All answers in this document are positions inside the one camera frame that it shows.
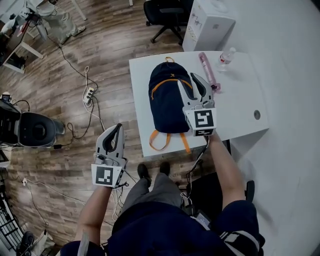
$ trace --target shoe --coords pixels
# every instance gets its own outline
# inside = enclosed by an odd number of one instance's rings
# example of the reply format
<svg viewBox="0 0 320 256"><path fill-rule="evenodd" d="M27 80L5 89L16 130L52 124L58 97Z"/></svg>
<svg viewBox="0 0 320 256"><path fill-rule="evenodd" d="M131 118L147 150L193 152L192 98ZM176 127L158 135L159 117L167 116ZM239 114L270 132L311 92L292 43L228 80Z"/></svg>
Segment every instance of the shoe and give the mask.
<svg viewBox="0 0 320 256"><path fill-rule="evenodd" d="M73 37L76 37L77 35L79 35L80 33L82 33L83 31L86 30L86 26L80 26L78 27L78 30L76 31L76 33L71 34Z"/></svg>
<svg viewBox="0 0 320 256"><path fill-rule="evenodd" d="M71 34L70 34L70 33L66 34L66 35L65 35L65 38L62 39L59 43L63 45L70 37L71 37Z"/></svg>
<svg viewBox="0 0 320 256"><path fill-rule="evenodd" d="M170 173L170 163L168 162L162 162L160 164L160 173L163 173L167 176L169 176Z"/></svg>
<svg viewBox="0 0 320 256"><path fill-rule="evenodd" d="M143 163L139 163L137 171L140 179L142 178L150 179L148 168Z"/></svg>

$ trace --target black chair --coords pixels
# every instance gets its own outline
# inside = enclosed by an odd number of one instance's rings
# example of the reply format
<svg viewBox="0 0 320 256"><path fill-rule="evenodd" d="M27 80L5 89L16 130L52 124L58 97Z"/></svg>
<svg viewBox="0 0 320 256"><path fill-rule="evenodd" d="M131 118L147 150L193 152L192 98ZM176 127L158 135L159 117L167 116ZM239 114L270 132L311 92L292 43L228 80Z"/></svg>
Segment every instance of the black chair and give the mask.
<svg viewBox="0 0 320 256"><path fill-rule="evenodd" d="M56 135L65 133L58 120L19 109L0 99L0 144L8 146L50 147Z"/></svg>
<svg viewBox="0 0 320 256"><path fill-rule="evenodd" d="M151 43L156 42L156 38L164 31L170 29L178 38L179 45L182 45L183 38L179 34L180 26L188 24L190 11L179 0L149 0L143 4L147 26L162 25L160 31L151 39Z"/></svg>

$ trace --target person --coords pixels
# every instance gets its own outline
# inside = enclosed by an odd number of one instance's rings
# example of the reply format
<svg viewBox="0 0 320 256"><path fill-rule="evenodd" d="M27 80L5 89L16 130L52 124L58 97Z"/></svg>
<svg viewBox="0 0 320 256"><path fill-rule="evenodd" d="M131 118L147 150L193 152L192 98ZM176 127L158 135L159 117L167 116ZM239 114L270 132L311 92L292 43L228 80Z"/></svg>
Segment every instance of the person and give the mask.
<svg viewBox="0 0 320 256"><path fill-rule="evenodd" d="M217 134L210 137L209 148L223 195L223 210L211 222L210 229L180 209L181 193L168 177L170 165L167 162L160 165L151 192L148 170L144 164L139 164L140 180L130 190L114 223L107 255L258 255L257 211L245 200L240 170ZM99 246L100 229L111 192L111 188L103 186L94 191L80 214L74 241L61 249L61 256L105 255ZM85 237L89 240L87 248L80 245Z"/></svg>
<svg viewBox="0 0 320 256"><path fill-rule="evenodd" d="M86 26L77 26L71 18L69 12L66 12L49 0L26 0L27 7L38 13L41 18L50 25L53 35L60 44L64 44L71 36L76 37L82 33Z"/></svg>

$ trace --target navy backpack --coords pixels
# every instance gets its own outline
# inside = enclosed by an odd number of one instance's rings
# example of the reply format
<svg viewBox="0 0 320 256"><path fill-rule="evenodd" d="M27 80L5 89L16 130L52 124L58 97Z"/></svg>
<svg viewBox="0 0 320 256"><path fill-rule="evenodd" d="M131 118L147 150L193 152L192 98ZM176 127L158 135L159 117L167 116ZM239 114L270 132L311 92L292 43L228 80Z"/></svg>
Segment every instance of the navy backpack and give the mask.
<svg viewBox="0 0 320 256"><path fill-rule="evenodd" d="M149 100L153 115L155 131L151 134L149 144L157 151L166 148L170 142L171 134L180 134L186 151L190 149L184 133L189 131L189 126L183 112L178 80L182 81L187 94L193 98L191 79L188 72L171 57L166 57L166 62L156 66L151 73L149 82ZM163 148L157 149L152 145L158 133L165 133L166 143Z"/></svg>

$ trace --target white cabinet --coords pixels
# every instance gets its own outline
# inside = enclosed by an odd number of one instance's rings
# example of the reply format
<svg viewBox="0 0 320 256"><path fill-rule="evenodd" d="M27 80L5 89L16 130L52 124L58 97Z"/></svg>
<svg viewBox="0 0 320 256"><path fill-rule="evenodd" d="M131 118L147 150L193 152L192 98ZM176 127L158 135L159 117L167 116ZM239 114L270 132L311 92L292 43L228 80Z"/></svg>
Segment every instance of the white cabinet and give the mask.
<svg viewBox="0 0 320 256"><path fill-rule="evenodd" d="M194 0L183 39L183 50L215 51L236 22L218 0Z"/></svg>

